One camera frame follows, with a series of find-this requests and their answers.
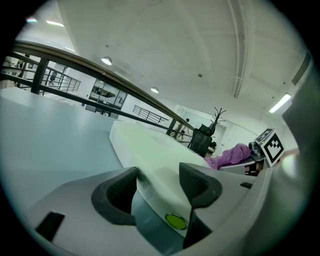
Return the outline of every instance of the balcony railing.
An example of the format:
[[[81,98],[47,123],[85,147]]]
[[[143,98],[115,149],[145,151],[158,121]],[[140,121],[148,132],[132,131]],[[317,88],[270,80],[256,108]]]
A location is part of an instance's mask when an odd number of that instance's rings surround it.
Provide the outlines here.
[[[11,51],[12,52],[10,53],[9,56],[11,56],[13,58],[19,57],[20,60],[25,61],[26,63],[32,63],[32,64],[37,65],[37,68],[34,72],[34,77],[33,77],[33,79],[24,79],[19,76],[10,75],[7,73],[0,73],[0,80],[11,80],[17,84],[31,87],[31,92],[35,93],[35,94],[39,94],[41,92],[42,93],[48,92],[51,94],[55,94],[55,95],[64,97],[66,99],[70,99],[70,100],[73,100],[76,102],[80,102],[82,104],[87,104],[89,106],[101,109],[105,113],[114,113],[116,115],[124,116],[124,117],[134,119],[134,120],[137,120],[137,121],[149,124],[149,125],[153,125],[153,126],[165,129],[167,135],[170,135],[172,132],[182,134],[181,132],[174,130],[174,126],[175,126],[176,122],[179,122],[179,123],[185,125],[186,127],[191,129],[192,131],[194,130],[193,126],[191,126],[183,118],[181,118],[179,115],[177,115],[175,112],[173,112],[172,110],[167,108],[160,101],[156,100],[155,98],[153,98],[151,95],[149,95],[145,91],[141,90],[140,88],[136,87],[135,85],[133,85],[129,81],[121,78],[120,76],[114,74],[110,70],[105,69],[102,66],[99,66],[99,65],[97,65],[87,59],[84,59],[82,57],[79,57],[77,55],[74,55],[72,53],[69,53],[69,52],[66,52],[66,51],[63,51],[63,50],[60,50],[57,48],[53,48],[50,46],[46,46],[46,45],[34,43],[34,42],[26,42],[26,41],[16,41],[15,44],[13,45]],[[20,55],[18,53],[39,57],[40,61],[39,62],[34,61],[34,60],[27,58],[23,55]],[[162,120],[163,120],[161,118],[160,118],[159,122],[156,123],[154,120],[151,120],[150,114],[147,118],[141,118],[141,117],[120,111],[117,108],[113,108],[111,106],[101,104],[99,102],[95,102],[95,101],[92,101],[92,100],[89,100],[86,98],[82,98],[82,97],[79,97],[79,96],[71,94],[71,93],[67,93],[70,91],[71,87],[68,84],[67,89],[61,89],[61,88],[65,88],[65,86],[62,86],[62,84],[64,84],[64,83],[62,83],[63,78],[61,79],[61,81],[58,82],[59,86],[47,86],[46,83],[44,83],[44,81],[49,81],[48,79],[50,79],[50,78],[45,77],[45,75],[46,75],[45,72],[47,69],[53,71],[52,68],[48,67],[49,61],[59,63],[59,64],[64,65],[66,67],[72,68],[74,70],[78,70],[82,73],[85,73],[89,76],[92,76],[96,79],[99,79],[100,81],[107,83],[107,84],[119,89],[120,91],[123,91],[129,95],[132,95],[133,97],[141,100],[142,102],[150,105],[151,107],[153,107],[153,108],[157,109],[158,111],[164,113],[165,115],[171,117],[172,122],[171,122],[170,126],[165,127],[165,126],[161,125],[160,122],[162,122]],[[69,77],[67,75],[64,75],[62,72],[58,71],[57,73],[65,76],[66,78]],[[77,83],[72,85],[73,90],[75,90],[75,88],[78,89],[78,87],[79,87],[79,85],[77,85]]]
[[[1,80],[11,80],[16,82],[16,86],[21,89],[31,88],[32,81],[35,79],[38,66],[40,63],[30,57],[18,54],[16,52],[11,52],[9,57],[18,59],[23,62],[22,67],[17,66],[2,66],[1,67]],[[36,66],[37,69],[30,68],[29,66]],[[33,73],[32,78],[23,78],[27,73]],[[52,67],[49,67],[48,64],[45,67],[44,74],[42,79],[39,80],[39,83],[44,86],[58,89],[64,92],[76,92],[79,88],[81,81],[59,71]]]
[[[158,114],[155,114],[149,110],[146,110],[142,107],[139,107],[137,105],[134,105],[132,112],[136,113],[138,115],[138,117],[142,117],[143,119],[149,120],[149,121],[154,122],[156,124],[159,124],[164,121],[168,121],[168,119],[166,119]]]

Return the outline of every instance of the fluorescent light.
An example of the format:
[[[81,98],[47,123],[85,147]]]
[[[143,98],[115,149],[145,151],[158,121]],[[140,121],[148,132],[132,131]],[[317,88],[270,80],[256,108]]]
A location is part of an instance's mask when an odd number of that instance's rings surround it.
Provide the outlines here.
[[[74,49],[71,49],[71,48],[69,48],[69,47],[66,47],[66,46],[63,46],[64,48],[66,48],[67,50],[70,50],[70,51],[73,51],[73,52],[75,52],[75,50]]]
[[[38,22],[35,18],[27,18],[26,22]]]
[[[157,87],[152,87],[151,91],[153,91],[154,93],[158,94],[159,93],[159,89]]]
[[[46,23],[51,24],[51,25],[60,26],[60,27],[64,27],[65,26],[62,23],[58,23],[58,22],[54,22],[54,21],[50,21],[50,20],[46,20]]]
[[[103,63],[105,63],[107,65],[112,65],[112,59],[110,57],[108,57],[108,56],[103,57],[101,60],[102,60]]]
[[[285,104],[290,98],[291,98],[291,96],[290,96],[288,93],[286,93],[286,94],[282,97],[282,99],[280,99],[280,101],[279,101],[277,104],[275,104],[273,108],[271,108],[271,109],[269,110],[269,112],[270,112],[270,113],[276,112],[276,111],[277,111],[279,108],[281,108],[282,105]]]

